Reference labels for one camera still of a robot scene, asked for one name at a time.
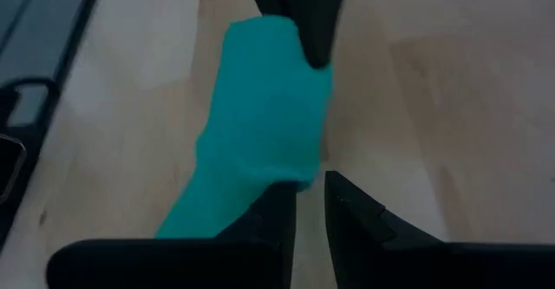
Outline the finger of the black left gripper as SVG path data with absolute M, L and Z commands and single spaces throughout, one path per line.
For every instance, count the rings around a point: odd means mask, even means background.
M 263 15 L 293 20 L 312 68 L 322 69 L 330 64 L 343 0 L 255 0 L 255 3 Z

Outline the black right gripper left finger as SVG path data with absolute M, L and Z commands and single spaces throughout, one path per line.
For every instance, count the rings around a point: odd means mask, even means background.
M 208 239 L 74 242 L 49 259 L 48 289 L 290 289 L 296 198 L 273 184 Z

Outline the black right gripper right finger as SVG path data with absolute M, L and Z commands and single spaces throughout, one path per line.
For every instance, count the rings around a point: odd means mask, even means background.
M 555 245 L 442 241 L 337 171 L 324 200 L 338 289 L 555 289 Z

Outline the green cohesive bandage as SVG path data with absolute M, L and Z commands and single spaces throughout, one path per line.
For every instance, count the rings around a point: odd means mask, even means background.
M 225 33 L 193 176 L 159 238 L 211 238 L 267 187 L 300 190 L 316 178 L 332 93 L 332 68 L 305 60 L 298 28 L 283 16 L 232 23 Z

